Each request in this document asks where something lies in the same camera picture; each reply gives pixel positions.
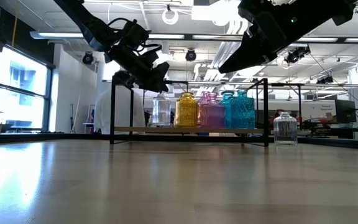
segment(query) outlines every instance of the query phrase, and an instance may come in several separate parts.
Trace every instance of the security camera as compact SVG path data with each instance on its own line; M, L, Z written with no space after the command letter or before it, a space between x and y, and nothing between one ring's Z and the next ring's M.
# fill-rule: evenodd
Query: security camera
M196 52L194 51L194 49L188 49L187 53L186 53L186 61L188 62L192 62L194 60L196 60L197 55Z
M85 65L92 65L93 60L94 60L94 57L93 57L93 55L92 55L92 52L85 52L85 55L84 55L84 57L82 58L82 62L83 62Z

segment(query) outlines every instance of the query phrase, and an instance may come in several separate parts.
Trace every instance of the ceiling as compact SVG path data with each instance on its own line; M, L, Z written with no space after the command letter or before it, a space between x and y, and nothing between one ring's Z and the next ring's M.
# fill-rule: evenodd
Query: ceiling
M79 29L74 22L54 3L53 0L19 0L19 19L33 27L35 30L41 32L79 32ZM274 0L276 4L287 3L289 0ZM143 27L147 27L153 33L181 33L181 34L225 34L229 26L216 26L212 21L195 21L191 20L191 7L193 0L182 1L181 6L172 6L173 9L184 10L185 13L179 13L179 20L174 25L168 25L162 20L162 10L164 5L144 5L145 16L137 4L112 5L108 9L109 4L85 4L85 7L96 17L108 22L108 15L110 21L117 17L125 17L127 19L137 19L138 23ZM0 6L9 12L15 12L16 4L12 0L0 0ZM342 26L335 26L332 20L327 21L308 35L318 36L358 36L358 14L354 15L353 20L343 24ZM189 72L194 72L194 67L197 63L211 63L221 46L221 42L194 42L184 40L153 40L153 42L163 44L168 47L164 49L166 53L172 55L172 59L168 61L171 65L170 69L175 71L183 71L183 79L189 79L186 75ZM194 48L197 53L196 62L185 62L185 54L187 49ZM84 51L91 50L84 40L70 40L65 44L67 51L72 51L80 58ZM338 82L347 81L347 69L354 66L358 62L358 45L349 44L311 44L310 49L315 59L325 69L332 69L334 77ZM243 76L241 73L222 74L215 76L223 80L231 80L234 82L246 82L252 77L268 77L269 82L285 82L289 79L291 82L307 82L309 77L323 72L320 65L316 63L314 58L308 56L300 60L298 64L294 64L289 69L283 68L283 57L279 57L261 70L255 72L251 76Z

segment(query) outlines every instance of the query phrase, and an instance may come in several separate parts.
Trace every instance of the blue glass jar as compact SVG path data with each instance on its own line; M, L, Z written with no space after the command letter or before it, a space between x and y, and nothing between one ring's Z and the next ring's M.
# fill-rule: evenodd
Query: blue glass jar
M231 99L234 96L234 91L222 92L223 100L219 103L224 106L224 127L232 128L231 123Z
M231 99L232 128L255 128L255 101L247 97L248 90L238 90Z

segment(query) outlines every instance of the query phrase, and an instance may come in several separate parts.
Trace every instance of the white lab coat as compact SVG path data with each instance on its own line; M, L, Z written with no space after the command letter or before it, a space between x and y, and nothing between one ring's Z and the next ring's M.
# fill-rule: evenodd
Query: white lab coat
M131 91L124 86L116 86L116 127L129 127L131 113ZM96 102L94 112L94 128L102 134L110 134L111 88L105 91ZM140 95L134 93L134 124L133 127L144 127L144 109Z

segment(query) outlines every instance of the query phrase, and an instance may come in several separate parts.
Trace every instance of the metal rack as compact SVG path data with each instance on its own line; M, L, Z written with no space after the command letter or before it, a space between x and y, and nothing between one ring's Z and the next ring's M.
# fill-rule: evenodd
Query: metal rack
M166 81L166 84L181 83L189 85L189 82L183 81ZM115 126L115 108L116 108L116 85L114 79L111 82L111 114L110 114L110 144L114 144L114 141L125 140L125 141L191 141L191 142L242 142L242 143L263 143L263 146L269 146L269 110L268 104L268 81L267 78L261 79L259 82L253 84L251 88L258 88L263 86L264 91L264 124L263 129L201 129L201 128L137 128L133 127L133 114L134 114L134 91L131 91L131 105L130 105L130 120L129 127L116 127ZM129 134L116 134L115 131L125 131ZM135 135L134 131L153 133L148 135ZM221 137L221 136L185 136L190 133L233 133L239 134L240 137ZM263 134L262 137L246 137L246 134Z

